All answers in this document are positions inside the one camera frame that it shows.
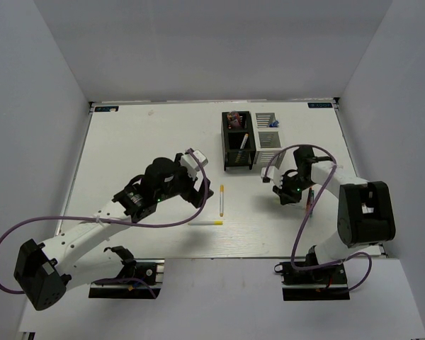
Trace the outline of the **yellow capped marker horizontal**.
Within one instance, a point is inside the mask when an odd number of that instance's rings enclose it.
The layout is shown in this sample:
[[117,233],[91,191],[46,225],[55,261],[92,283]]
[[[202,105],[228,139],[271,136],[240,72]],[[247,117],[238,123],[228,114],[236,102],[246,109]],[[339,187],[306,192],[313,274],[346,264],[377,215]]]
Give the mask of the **yellow capped marker horizontal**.
[[215,225],[223,225],[222,220],[196,220],[188,223],[190,226],[215,226]]

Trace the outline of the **blue capped spray bottle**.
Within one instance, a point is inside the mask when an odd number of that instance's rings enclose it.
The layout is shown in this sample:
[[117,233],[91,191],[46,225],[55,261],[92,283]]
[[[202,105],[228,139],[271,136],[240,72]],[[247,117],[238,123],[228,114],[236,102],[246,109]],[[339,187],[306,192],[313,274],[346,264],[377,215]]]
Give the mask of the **blue capped spray bottle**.
[[277,128],[279,126],[279,121],[278,120],[274,120],[269,127],[270,128]]

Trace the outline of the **yellow capped marker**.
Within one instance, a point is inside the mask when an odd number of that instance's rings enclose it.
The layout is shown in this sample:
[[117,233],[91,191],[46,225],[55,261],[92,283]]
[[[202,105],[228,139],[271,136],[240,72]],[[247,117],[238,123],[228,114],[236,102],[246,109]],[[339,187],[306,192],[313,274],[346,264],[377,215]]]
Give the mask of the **yellow capped marker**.
[[242,142],[240,144],[239,149],[245,149],[245,146],[246,146],[246,143],[247,143],[248,138],[249,138],[249,133],[245,133],[245,135],[243,136],[243,139],[242,139]]

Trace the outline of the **clear tube of markers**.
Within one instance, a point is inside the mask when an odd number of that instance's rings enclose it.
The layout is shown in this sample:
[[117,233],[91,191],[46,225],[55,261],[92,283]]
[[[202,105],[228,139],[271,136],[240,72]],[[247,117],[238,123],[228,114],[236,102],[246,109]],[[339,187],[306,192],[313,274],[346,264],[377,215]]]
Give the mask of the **clear tube of markers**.
[[227,124],[229,129],[240,129],[242,127],[240,114],[235,110],[228,112]]

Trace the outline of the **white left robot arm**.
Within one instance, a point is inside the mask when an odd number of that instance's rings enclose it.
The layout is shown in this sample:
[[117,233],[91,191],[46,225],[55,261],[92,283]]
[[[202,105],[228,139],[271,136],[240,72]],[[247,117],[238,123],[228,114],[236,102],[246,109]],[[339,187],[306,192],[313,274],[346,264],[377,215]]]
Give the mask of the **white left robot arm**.
[[14,278],[35,310],[54,305],[67,290],[94,281],[105,272],[99,264],[79,265],[78,261],[100,243],[141,222],[160,202],[181,196],[203,210],[213,195],[210,180],[195,188],[199,175],[205,175],[208,159],[199,150],[178,153],[175,159],[156,158],[141,175],[132,178],[123,190],[99,209],[93,217],[76,217],[77,225],[57,237],[21,245]]

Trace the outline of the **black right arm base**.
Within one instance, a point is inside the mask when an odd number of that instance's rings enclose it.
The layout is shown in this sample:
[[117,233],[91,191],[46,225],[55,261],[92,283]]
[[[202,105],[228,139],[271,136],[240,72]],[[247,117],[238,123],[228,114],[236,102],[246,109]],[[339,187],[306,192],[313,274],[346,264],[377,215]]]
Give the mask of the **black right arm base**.
[[350,300],[344,265],[315,271],[297,271],[290,262],[280,262],[274,272],[281,276],[286,302]]

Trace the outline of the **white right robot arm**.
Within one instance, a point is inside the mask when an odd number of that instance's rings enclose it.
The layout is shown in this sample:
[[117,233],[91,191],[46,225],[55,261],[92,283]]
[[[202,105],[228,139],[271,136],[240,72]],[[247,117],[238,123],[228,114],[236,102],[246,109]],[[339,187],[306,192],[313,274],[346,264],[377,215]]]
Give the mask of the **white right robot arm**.
[[313,246],[305,266],[291,261],[296,271],[305,271],[316,283],[330,276],[332,266],[338,266],[363,253],[369,246],[394,239],[395,219],[388,185],[383,181],[367,181],[348,175],[339,168],[335,156],[323,147],[313,144],[290,146],[295,158],[296,175],[284,178],[272,164],[261,172],[263,182],[273,182],[274,192],[281,202],[296,203],[302,192],[314,185],[319,190],[310,203],[300,224],[291,251],[295,259],[298,244],[313,210],[329,191],[338,200],[336,231],[325,241]]

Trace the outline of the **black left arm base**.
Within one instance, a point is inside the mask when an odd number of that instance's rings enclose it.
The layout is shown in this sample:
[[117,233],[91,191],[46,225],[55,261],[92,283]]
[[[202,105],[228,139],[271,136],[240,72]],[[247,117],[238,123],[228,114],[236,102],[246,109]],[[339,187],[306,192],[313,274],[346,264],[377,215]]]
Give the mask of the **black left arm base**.
[[137,259],[123,246],[106,247],[103,252],[118,256],[122,268],[114,277],[94,281],[89,288],[89,298],[155,300],[159,296],[164,260]]

